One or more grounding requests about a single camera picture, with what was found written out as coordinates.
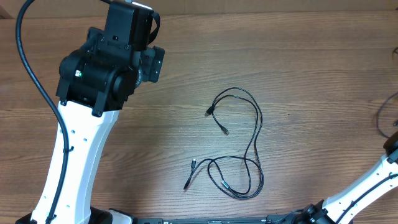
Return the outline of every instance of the black strap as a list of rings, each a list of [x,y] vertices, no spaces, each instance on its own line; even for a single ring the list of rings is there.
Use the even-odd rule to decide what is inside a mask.
[[[153,32],[151,32],[150,35],[149,35],[149,44],[152,43],[155,40],[155,38],[157,36],[157,33],[159,31],[159,28],[160,28],[160,15],[159,15],[159,13],[154,12],[152,14],[152,17],[154,18],[154,20],[156,22],[156,29]]]

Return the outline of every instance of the wall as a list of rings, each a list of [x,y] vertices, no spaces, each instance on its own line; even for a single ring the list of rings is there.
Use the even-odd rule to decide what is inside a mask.
[[[0,0],[3,14],[15,18],[25,0]],[[243,12],[394,10],[398,0],[140,0],[167,14]],[[105,16],[108,7],[100,0],[36,0],[26,17]]]

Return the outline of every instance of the wooden surface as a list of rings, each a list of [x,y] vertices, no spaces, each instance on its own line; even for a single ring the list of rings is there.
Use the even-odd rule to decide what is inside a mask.
[[[16,18],[25,0],[0,0]],[[245,12],[308,12],[395,10],[398,0],[139,0],[161,15]],[[106,16],[107,4],[100,0],[38,0],[26,13],[28,18]]]
[[[167,16],[155,44],[166,50],[158,83],[140,86],[105,145],[92,205],[138,217],[263,217],[326,199],[384,153],[374,114],[398,89],[398,12],[303,12]],[[25,51],[57,101],[58,66],[105,18],[24,21]],[[31,212],[42,193],[56,119],[17,54],[12,20],[0,21],[0,222]],[[216,113],[225,136],[203,114],[225,88],[250,91],[264,113],[258,147],[262,192],[238,201],[199,172],[193,158],[241,156],[254,127],[250,106],[225,100]],[[393,133],[398,106],[382,127]],[[245,189],[241,162],[222,162],[228,183]],[[253,184],[258,177],[253,169]],[[396,223],[398,190],[355,223]]]

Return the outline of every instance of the wooden table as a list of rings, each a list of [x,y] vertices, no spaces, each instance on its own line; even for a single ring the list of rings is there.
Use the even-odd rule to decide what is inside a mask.
[[[137,217],[263,217],[338,193],[384,153],[374,115],[398,89],[392,58],[397,21],[396,11],[163,17],[155,41],[166,50],[160,80],[143,84],[125,103],[105,145],[91,204]],[[90,26],[103,28],[104,22],[24,21],[27,57],[53,101],[61,59],[84,43]],[[35,208],[57,125],[21,64],[14,24],[0,21],[1,223]],[[193,158],[243,154],[254,127],[250,106],[220,103],[216,113],[228,137],[203,116],[231,86],[250,91],[264,113],[257,144],[265,184],[246,201],[222,194],[206,169],[182,190]],[[388,133],[396,130],[397,109],[392,103],[382,115]],[[241,161],[221,166],[231,185],[248,186]],[[396,223],[397,207],[393,190],[355,222]]]

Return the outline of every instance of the tangled cable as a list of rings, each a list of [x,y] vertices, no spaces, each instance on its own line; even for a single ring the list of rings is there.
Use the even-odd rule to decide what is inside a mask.
[[[247,93],[247,94],[250,96],[250,98],[252,99],[252,101],[250,101],[250,100],[248,100],[248,99],[245,99],[245,98],[242,98],[242,97],[240,97],[240,96],[235,96],[235,95],[225,95],[225,96],[222,96],[221,98],[219,98],[223,93],[225,93],[225,92],[227,92],[227,91],[229,91],[229,90],[241,90],[241,91]],[[187,187],[189,186],[189,183],[191,182],[192,176],[194,175],[195,171],[200,167],[200,165],[202,165],[202,164],[203,164],[204,162],[206,162],[206,161],[209,161],[209,163],[208,163],[208,165],[207,165],[207,173],[208,173],[208,175],[209,175],[211,181],[213,181],[213,183],[214,183],[222,192],[224,192],[226,195],[229,195],[229,196],[232,197],[232,198],[245,200],[245,199],[249,199],[249,198],[253,198],[253,197],[257,196],[257,195],[261,192],[262,187],[264,186],[264,174],[262,173],[260,158],[259,158],[259,154],[258,154],[258,151],[257,151],[257,138],[258,138],[258,136],[259,136],[259,134],[260,134],[260,131],[261,131],[261,128],[262,128],[262,112],[261,112],[261,109],[260,109],[259,105],[257,104],[256,100],[254,99],[254,97],[253,97],[248,91],[246,91],[246,90],[244,90],[244,89],[242,89],[242,88],[239,88],[239,87],[231,87],[231,88],[228,88],[228,89],[222,91],[219,95],[216,96],[216,98],[215,98],[214,101],[213,101],[212,106],[209,107],[209,109],[207,110],[206,115],[210,115],[210,114],[213,115],[213,119],[214,119],[214,121],[216,122],[216,124],[217,124],[217,125],[221,128],[221,130],[222,130],[225,134],[227,134],[227,135],[229,134],[229,131],[228,131],[223,125],[221,125],[221,124],[217,121],[216,116],[215,116],[215,114],[214,114],[214,110],[216,109],[216,105],[217,105],[222,99],[227,98],[227,97],[233,97],[233,98],[236,98],[236,99],[239,99],[239,100],[244,100],[244,101],[250,103],[250,104],[254,107],[254,109],[256,110],[256,125],[255,125],[255,127],[254,127],[254,132],[253,132],[252,138],[251,138],[251,140],[250,140],[250,142],[249,142],[249,144],[248,144],[248,146],[247,146],[247,148],[246,148],[246,150],[245,150],[245,152],[244,152],[244,156],[243,156],[243,157],[238,157],[238,156],[221,156],[221,157],[217,157],[217,158],[215,158],[215,159],[207,158],[207,159],[204,159],[204,160],[202,160],[201,162],[199,162],[199,164],[198,164],[197,166],[196,166],[196,159],[192,160],[192,163],[191,163],[191,174],[190,174],[190,176],[189,176],[187,182],[185,183],[185,186],[184,186],[183,189],[184,189],[184,190],[187,189]],[[252,144],[253,140],[254,140],[254,155],[255,155],[255,157],[256,157],[257,162],[254,161],[254,160],[251,160],[251,159],[248,159],[248,158],[247,158],[248,150],[249,150],[250,145]],[[222,171],[221,171],[219,165],[217,164],[217,161],[220,160],[220,159],[242,159],[242,160],[244,161],[244,165],[246,166],[246,170],[247,170],[247,172],[248,172],[248,177],[249,177],[249,187],[248,187],[248,190],[247,190],[247,191],[245,191],[245,192],[238,192],[237,190],[234,190],[229,184],[227,184],[227,182],[226,182],[225,179],[224,179],[223,173],[222,173]],[[258,188],[257,188],[257,190],[256,190],[253,194],[251,194],[251,195],[248,195],[249,192],[250,192],[250,190],[251,190],[251,175],[250,175],[250,170],[249,170],[249,167],[248,167],[248,161],[249,161],[249,162],[252,162],[254,165],[256,165],[256,167],[257,167],[258,170],[259,170],[259,175],[260,175],[260,183],[259,183],[259,185],[258,185]],[[214,163],[214,164],[216,165],[216,167],[217,167],[217,169],[218,169],[218,172],[220,173],[220,176],[221,176],[221,180],[222,180],[221,183],[224,185],[224,187],[226,188],[226,190],[223,189],[220,185],[218,185],[218,184],[216,183],[216,181],[214,180],[214,178],[211,176],[211,174],[210,174],[210,167],[211,167],[212,163]]]

